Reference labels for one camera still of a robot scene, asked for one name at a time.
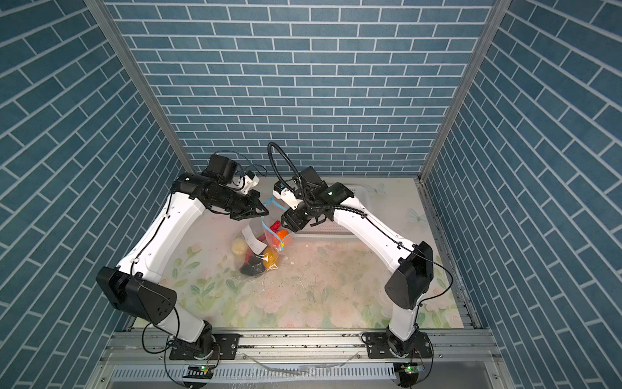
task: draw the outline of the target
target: table surface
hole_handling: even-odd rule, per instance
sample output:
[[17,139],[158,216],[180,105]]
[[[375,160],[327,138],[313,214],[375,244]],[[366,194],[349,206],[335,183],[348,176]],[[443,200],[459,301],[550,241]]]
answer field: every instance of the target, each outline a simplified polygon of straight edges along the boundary
[[[261,200],[271,197],[276,178],[262,178]],[[418,243],[426,241],[441,263],[412,179],[341,177],[366,190],[365,204],[385,224]],[[353,235],[296,237],[281,252],[278,269],[256,278],[242,275],[243,258],[232,242],[249,221],[205,212],[175,249],[160,282],[177,292],[179,303],[213,327],[370,328],[386,327],[391,301],[384,292],[390,273]],[[426,296],[440,294],[448,281],[434,266]],[[462,328],[451,291],[424,303],[421,328]]]

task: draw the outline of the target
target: mounting plate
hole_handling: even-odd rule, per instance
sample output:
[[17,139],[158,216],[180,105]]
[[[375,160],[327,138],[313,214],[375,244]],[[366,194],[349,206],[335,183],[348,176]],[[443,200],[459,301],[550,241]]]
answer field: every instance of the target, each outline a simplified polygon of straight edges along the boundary
[[[239,334],[213,334],[216,342],[214,343],[214,350],[218,352],[218,346],[220,346],[220,359],[221,360],[233,360],[238,351]],[[217,355],[210,358],[210,361],[216,361]],[[172,349],[170,351],[170,360],[193,360],[196,361],[190,354],[183,352],[181,348]]]
[[[427,336],[423,332],[418,333],[422,336],[415,338],[413,347],[420,352],[422,358],[432,358],[432,348]],[[363,340],[367,346],[367,357],[369,359],[399,358],[391,352],[388,336],[385,332],[365,332]]]

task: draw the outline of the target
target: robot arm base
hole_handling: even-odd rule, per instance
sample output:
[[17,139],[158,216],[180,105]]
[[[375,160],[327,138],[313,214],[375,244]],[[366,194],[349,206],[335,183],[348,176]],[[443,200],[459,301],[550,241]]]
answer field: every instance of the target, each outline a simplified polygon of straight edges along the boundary
[[411,356],[417,358],[420,354],[422,358],[430,358],[432,356],[432,345],[430,338],[425,332],[415,330],[411,337],[407,340],[401,340],[395,336],[389,327],[386,329],[387,343],[389,344],[389,350],[393,355],[399,358]]
[[216,339],[211,334],[211,324],[207,321],[204,323],[205,327],[195,342],[190,343],[182,339],[173,340],[171,359],[205,360],[212,357]]

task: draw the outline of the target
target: plastic bag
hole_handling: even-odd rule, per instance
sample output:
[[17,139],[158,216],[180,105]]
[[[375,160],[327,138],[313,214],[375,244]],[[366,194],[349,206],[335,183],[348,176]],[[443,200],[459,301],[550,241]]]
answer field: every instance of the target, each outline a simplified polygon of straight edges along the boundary
[[287,209],[273,198],[264,203],[269,215],[251,219],[233,240],[231,251],[242,262],[240,273],[259,276],[279,267],[279,257],[294,233],[281,228],[279,219]]

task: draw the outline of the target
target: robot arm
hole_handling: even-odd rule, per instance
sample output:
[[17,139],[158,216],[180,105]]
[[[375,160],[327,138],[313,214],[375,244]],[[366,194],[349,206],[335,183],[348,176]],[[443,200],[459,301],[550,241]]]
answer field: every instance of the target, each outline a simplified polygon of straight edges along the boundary
[[[281,177],[272,158],[276,149],[293,170],[293,188]],[[281,217],[283,227],[298,232],[315,219],[318,225],[333,220],[355,234],[370,247],[392,272],[384,290],[393,302],[391,321],[387,328],[391,351],[398,356],[411,352],[413,345],[425,334],[418,331],[415,308],[424,298],[434,278],[432,248],[424,241],[416,245],[400,236],[372,215],[354,193],[337,182],[328,186],[312,167],[298,170],[285,152],[275,143],[268,145],[268,156],[279,181],[272,195],[283,200],[289,209]]]
[[[252,173],[247,172],[235,182],[237,187],[228,186],[234,183],[236,170],[235,162],[214,154],[201,175],[182,174],[174,182],[161,213],[136,246],[115,269],[104,267],[97,275],[98,284],[116,309],[174,335],[177,346],[196,359],[208,357],[213,351],[211,325],[177,304],[175,291],[159,282],[173,250],[206,209],[223,213],[213,209],[218,207],[233,220],[267,215],[259,192],[252,190],[258,183]],[[281,218],[282,226],[297,232],[313,218],[315,224],[329,218],[353,232],[382,259],[392,271],[385,285],[393,301],[387,328],[389,346],[397,356],[408,355],[412,345],[425,336],[417,331],[413,309],[433,278],[431,247],[425,242],[415,245],[391,230],[369,213],[347,187],[341,183],[329,187],[312,167],[304,169],[294,181],[301,182],[300,188],[310,185],[312,204],[303,199],[300,189],[289,190],[279,176],[274,196],[290,206]]]
[[180,240],[206,209],[233,220],[267,215],[259,192],[252,189],[259,178],[250,171],[235,177],[238,169],[236,162],[213,154],[200,175],[179,176],[162,211],[136,246],[115,269],[104,267],[97,275],[98,284],[116,309],[175,335],[175,341],[197,358],[211,353],[211,326],[178,304],[175,291],[159,282]]

